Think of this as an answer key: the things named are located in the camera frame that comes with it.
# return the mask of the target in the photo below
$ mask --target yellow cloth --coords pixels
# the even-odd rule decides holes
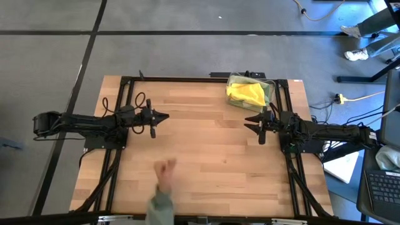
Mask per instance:
[[[265,106],[264,90],[259,83],[234,83],[226,89],[226,94],[237,101],[244,101],[255,106]]]

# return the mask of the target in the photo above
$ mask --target person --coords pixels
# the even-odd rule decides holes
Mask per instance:
[[[173,172],[176,159],[156,161],[156,194],[147,205],[146,225],[174,225],[174,209],[171,200]]]
[[[388,9],[384,9],[357,24],[357,26],[341,26],[340,29],[349,36],[361,38],[368,34],[377,33],[393,25],[395,25],[395,22],[390,11]],[[346,51],[344,56],[350,61],[357,61],[359,59],[366,60],[398,46],[400,46],[399,33],[371,43],[362,49]]]

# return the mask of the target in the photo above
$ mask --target keyboard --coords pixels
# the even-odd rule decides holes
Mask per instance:
[[[367,186],[374,213],[400,221],[400,173],[366,171]]]

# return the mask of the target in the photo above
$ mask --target human hand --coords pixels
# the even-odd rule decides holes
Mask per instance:
[[[158,179],[158,189],[162,193],[171,192],[172,176],[176,165],[176,159],[156,161],[154,170]]]

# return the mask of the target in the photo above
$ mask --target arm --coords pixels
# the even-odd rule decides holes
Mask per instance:
[[[175,159],[159,161],[154,164],[158,178],[156,195],[149,201],[146,225],[173,225],[174,210],[170,198],[171,179],[176,164]]]

